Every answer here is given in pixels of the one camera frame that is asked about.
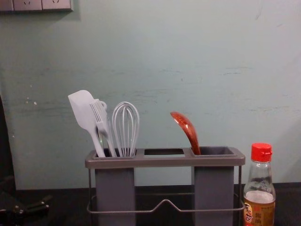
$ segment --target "whisk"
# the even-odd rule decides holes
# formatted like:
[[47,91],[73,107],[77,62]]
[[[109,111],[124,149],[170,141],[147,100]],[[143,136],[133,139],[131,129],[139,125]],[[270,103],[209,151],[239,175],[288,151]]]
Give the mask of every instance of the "whisk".
[[119,103],[112,116],[112,127],[120,157],[132,157],[139,135],[140,117],[136,107],[129,102]]

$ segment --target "electrical outlet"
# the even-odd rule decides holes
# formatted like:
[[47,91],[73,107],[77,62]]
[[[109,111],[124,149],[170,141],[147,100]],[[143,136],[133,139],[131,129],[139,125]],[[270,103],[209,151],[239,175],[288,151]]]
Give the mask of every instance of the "electrical outlet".
[[15,11],[42,10],[41,0],[14,0]]
[[71,0],[42,0],[43,10],[60,9],[72,10]]
[[0,0],[0,12],[1,11],[13,11],[13,0]]

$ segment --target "orange spoon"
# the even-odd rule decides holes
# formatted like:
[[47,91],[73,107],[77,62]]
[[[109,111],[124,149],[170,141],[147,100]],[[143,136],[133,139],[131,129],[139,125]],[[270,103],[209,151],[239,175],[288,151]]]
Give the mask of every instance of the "orange spoon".
[[171,112],[170,113],[176,123],[184,130],[186,136],[188,137],[192,151],[195,155],[201,154],[200,148],[198,146],[198,135],[196,130],[194,129],[193,124],[189,121],[186,116],[179,112]]

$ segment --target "utensil caddy compartment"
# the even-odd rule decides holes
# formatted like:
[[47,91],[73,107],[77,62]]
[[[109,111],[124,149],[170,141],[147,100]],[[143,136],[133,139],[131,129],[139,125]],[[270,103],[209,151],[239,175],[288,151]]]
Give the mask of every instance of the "utensil caddy compartment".
[[[163,203],[169,203],[179,214],[191,212],[195,226],[231,226],[233,213],[241,211],[241,167],[245,156],[236,148],[227,146],[200,147],[201,155],[190,148],[137,149],[134,157],[98,158],[95,151],[87,156],[90,201],[88,212],[98,215],[98,226],[135,226],[136,214],[153,213]],[[171,155],[171,157],[152,157]],[[169,199],[163,199],[151,210],[135,209],[134,168],[191,166],[193,208],[183,210]],[[234,167],[238,166],[238,194],[234,194]],[[91,196],[91,170],[95,170],[96,196]],[[236,195],[236,207],[233,204]],[[96,198],[97,211],[91,210]]]

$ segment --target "glass bottle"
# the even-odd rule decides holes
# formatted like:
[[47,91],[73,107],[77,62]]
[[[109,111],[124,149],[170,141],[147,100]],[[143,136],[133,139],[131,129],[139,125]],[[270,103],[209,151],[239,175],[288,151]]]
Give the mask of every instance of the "glass bottle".
[[244,187],[245,226],[274,226],[275,188],[271,175],[272,146],[252,144],[251,167]]

